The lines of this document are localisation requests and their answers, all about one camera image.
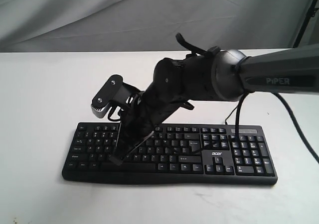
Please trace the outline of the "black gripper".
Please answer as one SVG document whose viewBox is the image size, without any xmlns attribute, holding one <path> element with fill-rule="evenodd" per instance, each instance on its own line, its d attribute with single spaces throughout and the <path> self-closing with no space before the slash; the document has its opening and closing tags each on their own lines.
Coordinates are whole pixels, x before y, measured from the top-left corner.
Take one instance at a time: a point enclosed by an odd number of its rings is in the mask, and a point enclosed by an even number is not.
<svg viewBox="0 0 319 224">
<path fill-rule="evenodd" d="M 120 109 L 119 133 L 109 160 L 115 165 L 122 165 L 154 134 L 155 127 L 163 123 L 179 108 L 188 110 L 189 102 L 174 101 L 163 107 L 152 108 L 143 98 L 136 98 L 130 108 Z"/>
</svg>

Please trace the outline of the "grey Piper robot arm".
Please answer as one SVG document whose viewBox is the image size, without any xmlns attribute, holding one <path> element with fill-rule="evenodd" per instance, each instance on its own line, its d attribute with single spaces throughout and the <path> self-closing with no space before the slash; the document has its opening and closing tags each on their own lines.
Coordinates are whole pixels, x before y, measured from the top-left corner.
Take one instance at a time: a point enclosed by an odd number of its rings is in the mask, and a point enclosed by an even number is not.
<svg viewBox="0 0 319 224">
<path fill-rule="evenodd" d="M 183 60 L 160 60 L 153 81 L 136 95 L 131 110 L 121 113 L 111 162 L 124 159 L 155 127 L 189 101 L 236 102 L 253 92 L 317 94 L 319 48 L 316 45 L 248 57 L 238 50 L 214 47 Z"/>
</svg>

